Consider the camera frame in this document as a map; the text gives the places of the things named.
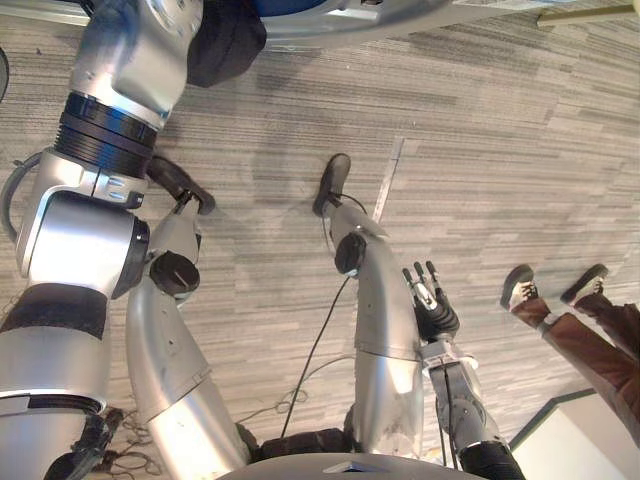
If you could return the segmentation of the left robot hand black cloth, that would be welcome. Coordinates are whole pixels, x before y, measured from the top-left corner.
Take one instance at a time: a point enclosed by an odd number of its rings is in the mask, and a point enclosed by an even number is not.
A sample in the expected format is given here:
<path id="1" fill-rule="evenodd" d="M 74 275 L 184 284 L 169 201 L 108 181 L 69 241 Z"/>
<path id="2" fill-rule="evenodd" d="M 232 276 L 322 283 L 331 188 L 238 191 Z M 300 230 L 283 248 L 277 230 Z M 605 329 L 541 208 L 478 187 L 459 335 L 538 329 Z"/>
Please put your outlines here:
<path id="1" fill-rule="evenodd" d="M 200 28 L 191 41 L 187 83 L 201 88 L 245 73 L 264 49 L 266 28 L 252 1 L 205 1 Z"/>

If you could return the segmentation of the right robot hand silver fingers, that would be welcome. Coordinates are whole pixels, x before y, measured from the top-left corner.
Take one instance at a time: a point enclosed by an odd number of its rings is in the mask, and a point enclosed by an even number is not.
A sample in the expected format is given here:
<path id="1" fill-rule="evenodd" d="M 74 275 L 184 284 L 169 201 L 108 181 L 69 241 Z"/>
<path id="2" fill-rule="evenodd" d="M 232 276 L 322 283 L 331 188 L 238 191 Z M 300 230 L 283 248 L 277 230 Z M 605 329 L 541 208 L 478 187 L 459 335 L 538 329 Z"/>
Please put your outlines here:
<path id="1" fill-rule="evenodd" d="M 402 274 L 411 292 L 421 340 L 427 343 L 439 340 L 452 341 L 459 330 L 460 321 L 440 285 L 437 269 L 427 260 L 425 268 L 429 279 L 426 279 L 420 262 L 415 262 L 413 267 L 418 275 L 417 279 L 413 278 L 408 268 L 403 268 Z"/>

